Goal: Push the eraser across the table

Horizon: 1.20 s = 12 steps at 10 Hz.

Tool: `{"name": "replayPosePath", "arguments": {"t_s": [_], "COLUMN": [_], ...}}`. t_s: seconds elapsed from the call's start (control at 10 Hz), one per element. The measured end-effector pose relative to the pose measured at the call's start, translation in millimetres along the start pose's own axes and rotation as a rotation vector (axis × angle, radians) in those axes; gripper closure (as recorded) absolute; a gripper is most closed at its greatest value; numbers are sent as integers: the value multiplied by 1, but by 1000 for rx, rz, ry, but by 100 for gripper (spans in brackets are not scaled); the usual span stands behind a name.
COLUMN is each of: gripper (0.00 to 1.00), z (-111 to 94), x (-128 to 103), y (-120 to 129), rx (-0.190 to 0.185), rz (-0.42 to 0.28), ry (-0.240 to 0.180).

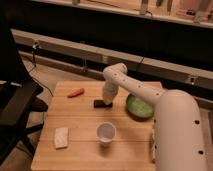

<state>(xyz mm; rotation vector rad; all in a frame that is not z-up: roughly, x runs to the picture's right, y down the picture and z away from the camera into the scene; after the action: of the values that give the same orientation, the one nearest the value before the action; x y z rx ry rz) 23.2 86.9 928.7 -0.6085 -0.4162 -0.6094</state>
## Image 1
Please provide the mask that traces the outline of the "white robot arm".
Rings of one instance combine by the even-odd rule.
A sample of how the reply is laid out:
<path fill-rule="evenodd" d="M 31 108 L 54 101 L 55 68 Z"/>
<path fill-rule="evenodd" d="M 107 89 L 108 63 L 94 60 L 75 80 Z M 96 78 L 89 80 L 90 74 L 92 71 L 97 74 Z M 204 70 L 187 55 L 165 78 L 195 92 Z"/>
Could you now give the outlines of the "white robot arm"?
<path fill-rule="evenodd" d="M 156 171 L 208 171 L 200 110 L 192 95 L 131 78 L 123 63 L 106 67 L 103 77 L 105 104 L 111 103 L 122 87 L 154 107 Z"/>

